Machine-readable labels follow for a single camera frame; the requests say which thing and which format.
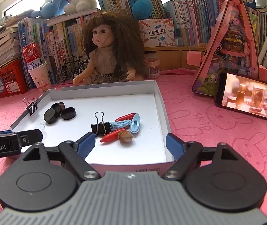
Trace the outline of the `clear plastic dome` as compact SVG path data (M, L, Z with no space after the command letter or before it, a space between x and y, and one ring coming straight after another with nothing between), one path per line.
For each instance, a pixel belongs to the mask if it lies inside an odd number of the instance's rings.
M45 134L45 125L43 123L39 124L39 130L43 133L43 135Z

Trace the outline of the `black round tin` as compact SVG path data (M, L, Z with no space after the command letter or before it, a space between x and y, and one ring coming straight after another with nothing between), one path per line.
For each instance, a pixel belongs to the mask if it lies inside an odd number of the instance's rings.
M55 123L58 117L59 117L59 112L56 111L54 108L49 108L44 113L44 121L46 121L46 123L48 124Z

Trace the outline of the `large black binder clip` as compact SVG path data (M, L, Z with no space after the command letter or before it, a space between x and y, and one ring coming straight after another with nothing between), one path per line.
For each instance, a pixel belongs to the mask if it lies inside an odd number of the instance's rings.
M104 112L97 111L94 116L96 123L91 125L91 130L96 137L105 136L111 132L111 125L109 122L104 121Z

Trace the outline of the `black round lid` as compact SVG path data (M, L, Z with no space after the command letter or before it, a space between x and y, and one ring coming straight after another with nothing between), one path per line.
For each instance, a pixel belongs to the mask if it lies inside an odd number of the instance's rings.
M61 112L63 120L71 120L76 116L76 109L74 107L67 107Z
M52 109L55 111L55 117L59 117L62 111L65 109L65 104L63 102L54 103L51 106Z

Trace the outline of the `blue hair clip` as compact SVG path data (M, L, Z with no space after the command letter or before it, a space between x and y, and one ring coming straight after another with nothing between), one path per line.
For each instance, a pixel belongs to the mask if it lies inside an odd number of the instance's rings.
M131 120L126 119L126 120L122 120L122 121L113 121L113 122L109 122L110 126L111 126L111 131L115 131L121 128L126 128L129 127L129 125L131 124Z
M138 113L136 113L132 120L131 120L131 123L129 125L129 131L132 133L132 134L136 134L140 131L140 128L141 128L141 120L140 120L140 115Z

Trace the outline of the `brown hazelnut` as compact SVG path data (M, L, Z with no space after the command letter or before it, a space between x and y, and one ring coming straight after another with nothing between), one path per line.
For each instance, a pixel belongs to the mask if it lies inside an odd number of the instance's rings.
M118 133L117 138L121 143L127 144L127 143L132 141L133 135L131 132L129 132L127 130L121 130Z

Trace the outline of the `binder clip on tray edge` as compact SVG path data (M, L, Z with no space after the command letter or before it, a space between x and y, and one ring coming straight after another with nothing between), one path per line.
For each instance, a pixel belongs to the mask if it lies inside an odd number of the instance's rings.
M28 113L30 114L30 116L32 116L34 114L34 112L37 110L37 102L36 102L36 99L33 98L32 101L30 102L28 100L28 98L25 97L23 99L23 102L26 105L26 110L28 111Z

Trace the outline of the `red plastic basket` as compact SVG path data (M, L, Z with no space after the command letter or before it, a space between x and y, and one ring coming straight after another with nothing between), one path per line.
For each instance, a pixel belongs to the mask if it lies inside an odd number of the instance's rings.
M24 94L28 91L21 59L0 67L0 98Z

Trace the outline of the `white cardboard tray box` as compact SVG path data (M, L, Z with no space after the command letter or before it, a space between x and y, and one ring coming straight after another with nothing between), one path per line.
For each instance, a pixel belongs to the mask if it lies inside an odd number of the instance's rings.
M166 108L155 81L134 81L64 87L50 89L37 99L37 110L32 116L22 113L11 125L15 132L39 129L45 125L43 144L55 147L67 140L76 141L96 123L95 112L104 112L104 121L112 122L120 116L138 113L140 131L128 144L119 140L101 143L95 147L86 162L99 173L106 171L163 173L174 159L166 148L166 136L171 132ZM58 119L53 124L44 121L44 113L54 104L63 102L74 107L76 116L71 120Z

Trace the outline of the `white paper cup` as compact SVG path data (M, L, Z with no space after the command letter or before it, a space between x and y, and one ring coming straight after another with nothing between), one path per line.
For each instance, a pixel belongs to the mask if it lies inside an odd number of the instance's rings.
M51 81L48 74L47 63L28 70L39 92L46 92L51 88Z

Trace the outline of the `red Budweiser can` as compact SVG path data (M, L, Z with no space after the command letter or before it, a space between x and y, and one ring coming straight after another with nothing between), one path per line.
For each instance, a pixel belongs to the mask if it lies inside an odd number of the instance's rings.
M24 46L22 55L28 70L33 70L44 63L39 44L36 42Z

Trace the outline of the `stack of books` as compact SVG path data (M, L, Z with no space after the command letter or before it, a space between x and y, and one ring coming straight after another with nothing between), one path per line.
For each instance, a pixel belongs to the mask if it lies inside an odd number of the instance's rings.
M20 57L18 22L30 17L32 12L30 9L16 16L6 15L0 20L0 66Z

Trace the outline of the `miniature black bicycle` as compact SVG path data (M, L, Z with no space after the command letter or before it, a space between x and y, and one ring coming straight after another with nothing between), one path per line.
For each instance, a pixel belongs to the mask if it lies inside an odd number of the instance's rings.
M81 74L88 66L88 59L83 56L63 57L62 66L56 72L56 83L65 83Z

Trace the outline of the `small pink jar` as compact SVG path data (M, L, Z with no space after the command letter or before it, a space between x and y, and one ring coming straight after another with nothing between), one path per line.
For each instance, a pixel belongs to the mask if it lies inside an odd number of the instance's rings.
M147 53L144 55L144 65L148 70L148 78L155 79L160 76L160 57L157 53Z

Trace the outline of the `small blue plush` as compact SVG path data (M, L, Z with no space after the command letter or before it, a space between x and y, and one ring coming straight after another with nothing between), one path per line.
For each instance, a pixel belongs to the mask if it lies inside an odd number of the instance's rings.
M39 11L33 11L31 13L31 17L50 19L62 15L64 14L64 7L67 4L69 4L68 0L45 0Z

